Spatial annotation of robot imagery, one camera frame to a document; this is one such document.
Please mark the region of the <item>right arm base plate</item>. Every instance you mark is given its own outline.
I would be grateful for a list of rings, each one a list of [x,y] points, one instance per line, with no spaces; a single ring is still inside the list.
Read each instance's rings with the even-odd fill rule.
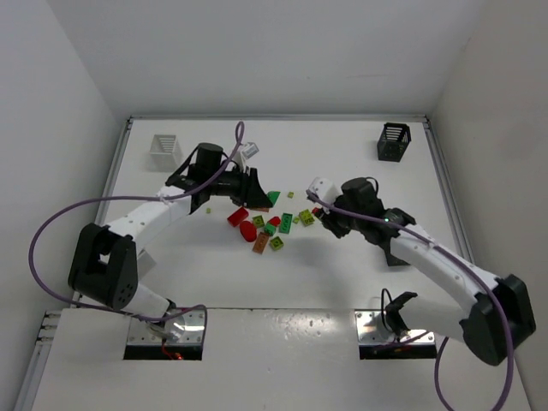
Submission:
[[[361,347],[435,343],[434,334],[425,330],[404,331],[397,337],[384,327],[379,310],[357,310],[354,312],[354,320],[358,344]]]

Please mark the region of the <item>lime square lego brick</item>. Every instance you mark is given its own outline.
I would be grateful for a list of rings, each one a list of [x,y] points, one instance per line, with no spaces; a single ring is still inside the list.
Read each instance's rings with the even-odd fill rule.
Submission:
[[[273,249],[274,251],[278,251],[284,246],[283,240],[279,236],[273,237],[270,240],[269,244],[271,249]]]

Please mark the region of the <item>green wedge lego brick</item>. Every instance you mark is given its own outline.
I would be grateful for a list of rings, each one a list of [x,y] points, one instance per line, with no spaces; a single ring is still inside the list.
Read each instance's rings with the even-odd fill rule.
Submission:
[[[281,193],[279,191],[269,191],[267,193],[267,197],[269,201],[271,202],[271,206],[274,206],[277,203],[277,200],[279,199],[280,194]]]

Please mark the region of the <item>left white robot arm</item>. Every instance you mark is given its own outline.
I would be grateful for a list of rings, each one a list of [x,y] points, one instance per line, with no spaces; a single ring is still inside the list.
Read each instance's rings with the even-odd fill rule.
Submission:
[[[156,199],[104,226],[90,223],[79,235],[68,285],[115,311],[158,322],[175,304],[141,284],[138,258],[148,243],[170,225],[190,216],[212,196],[226,196],[237,206],[271,206],[259,185],[258,171],[246,161],[258,152],[254,143],[237,149],[233,159],[223,148],[200,143],[166,180]]]

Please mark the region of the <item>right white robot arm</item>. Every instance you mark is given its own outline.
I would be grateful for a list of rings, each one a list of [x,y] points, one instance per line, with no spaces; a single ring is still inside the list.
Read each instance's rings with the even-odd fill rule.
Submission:
[[[320,204],[316,216],[335,237],[360,233],[383,250],[388,265],[410,265],[449,295],[448,303],[416,291],[398,295],[381,310],[388,334],[426,329],[464,343],[478,359],[497,366],[536,331],[527,286],[519,277],[479,268],[434,240],[404,210],[384,207],[375,179],[357,177],[337,187],[318,177],[307,195]]]

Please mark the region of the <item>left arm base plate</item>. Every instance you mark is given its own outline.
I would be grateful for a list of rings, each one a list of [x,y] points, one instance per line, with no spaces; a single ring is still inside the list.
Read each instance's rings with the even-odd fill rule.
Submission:
[[[127,345],[159,347],[165,340],[166,347],[197,347],[204,343],[207,320],[207,311],[203,306],[186,311],[162,324],[131,319]]]

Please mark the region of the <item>orange lego brick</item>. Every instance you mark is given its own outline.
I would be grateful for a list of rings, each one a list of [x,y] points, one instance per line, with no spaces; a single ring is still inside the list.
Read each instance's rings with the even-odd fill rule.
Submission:
[[[255,243],[253,244],[253,252],[257,254],[262,254],[265,251],[266,246],[268,245],[268,242],[270,240],[270,237],[264,233],[261,232],[258,234]]]

